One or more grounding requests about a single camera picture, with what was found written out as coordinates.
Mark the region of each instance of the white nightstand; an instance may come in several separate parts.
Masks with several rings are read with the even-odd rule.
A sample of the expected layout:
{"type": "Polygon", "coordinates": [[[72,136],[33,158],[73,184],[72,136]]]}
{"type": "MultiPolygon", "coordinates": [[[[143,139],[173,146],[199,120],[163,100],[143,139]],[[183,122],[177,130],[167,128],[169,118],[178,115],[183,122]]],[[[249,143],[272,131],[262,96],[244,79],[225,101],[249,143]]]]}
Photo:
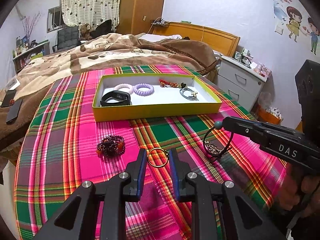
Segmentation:
{"type": "Polygon", "coordinates": [[[222,56],[222,63],[214,83],[251,111],[267,78],[231,57],[222,56]]]}

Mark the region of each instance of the wooden headboard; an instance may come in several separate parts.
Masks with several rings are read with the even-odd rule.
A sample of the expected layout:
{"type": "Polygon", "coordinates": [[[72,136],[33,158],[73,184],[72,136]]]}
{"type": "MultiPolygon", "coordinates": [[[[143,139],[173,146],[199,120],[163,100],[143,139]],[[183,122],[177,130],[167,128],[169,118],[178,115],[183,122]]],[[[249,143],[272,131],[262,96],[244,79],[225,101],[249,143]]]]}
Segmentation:
{"type": "Polygon", "coordinates": [[[168,23],[167,27],[155,26],[153,34],[171,36],[180,34],[183,38],[188,36],[191,40],[207,43],[212,49],[225,56],[233,57],[240,37],[209,27],[188,23],[168,23]]]}

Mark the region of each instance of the box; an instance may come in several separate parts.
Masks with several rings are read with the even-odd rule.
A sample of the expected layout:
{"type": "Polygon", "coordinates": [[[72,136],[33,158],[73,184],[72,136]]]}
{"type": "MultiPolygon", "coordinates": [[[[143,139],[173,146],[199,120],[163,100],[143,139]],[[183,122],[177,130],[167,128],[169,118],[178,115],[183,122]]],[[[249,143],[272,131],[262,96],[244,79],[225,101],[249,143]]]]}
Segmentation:
{"type": "Polygon", "coordinates": [[[139,119],[148,117],[179,116],[191,114],[214,114],[219,111],[222,101],[199,78],[190,75],[160,73],[130,73],[103,76],[99,82],[92,103],[97,122],[139,119]],[[186,83],[188,88],[198,92],[197,100],[191,101],[180,94],[179,88],[160,86],[159,79],[178,84],[186,83]],[[153,85],[155,91],[149,96],[131,95],[130,106],[101,106],[100,99],[113,91],[116,85],[127,83],[135,86],[140,83],[153,85]]]}
{"type": "Polygon", "coordinates": [[[271,113],[268,113],[265,111],[262,107],[258,106],[258,120],[261,122],[269,122],[273,124],[280,124],[282,122],[282,119],[277,118],[271,113]]]}

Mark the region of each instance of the plaid tablecloth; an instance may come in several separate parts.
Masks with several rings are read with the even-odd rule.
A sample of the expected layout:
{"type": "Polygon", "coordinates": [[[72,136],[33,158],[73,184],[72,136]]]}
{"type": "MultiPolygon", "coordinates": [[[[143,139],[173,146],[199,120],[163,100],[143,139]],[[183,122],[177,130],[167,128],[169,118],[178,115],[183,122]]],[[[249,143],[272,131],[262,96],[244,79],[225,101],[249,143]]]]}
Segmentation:
{"type": "MultiPolygon", "coordinates": [[[[252,119],[245,109],[199,76],[223,101],[219,113],[96,123],[95,90],[103,75],[116,73],[199,76],[182,66],[155,65],[97,70],[57,80],[39,106],[18,160],[14,198],[22,239],[32,238],[83,181],[98,183],[124,171],[141,147],[175,147],[194,172],[220,183],[231,179],[261,209],[271,206],[283,180],[284,162],[239,135],[234,135],[229,154],[214,164],[204,154],[202,139],[214,122],[226,116],[252,119]],[[126,152],[108,160],[96,154],[96,146],[110,134],[124,137],[126,152]]],[[[222,147],[229,132],[214,131],[209,139],[222,147]]],[[[164,156],[155,154],[153,160],[160,164],[164,156]]],[[[191,204],[175,202],[169,174],[169,165],[147,167],[141,201],[126,203],[128,239],[190,238],[191,204]]]]}

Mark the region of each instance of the white spiral hair tie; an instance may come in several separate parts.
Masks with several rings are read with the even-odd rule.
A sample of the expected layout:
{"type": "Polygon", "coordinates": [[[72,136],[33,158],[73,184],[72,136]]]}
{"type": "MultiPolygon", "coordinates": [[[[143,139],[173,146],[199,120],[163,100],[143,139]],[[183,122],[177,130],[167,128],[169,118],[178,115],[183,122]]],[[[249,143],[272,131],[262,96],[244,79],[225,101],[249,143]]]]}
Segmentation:
{"type": "Polygon", "coordinates": [[[129,93],[130,95],[133,93],[133,86],[130,84],[119,84],[115,86],[114,90],[120,90],[121,88],[128,88],[129,91],[126,91],[126,92],[129,93]]]}

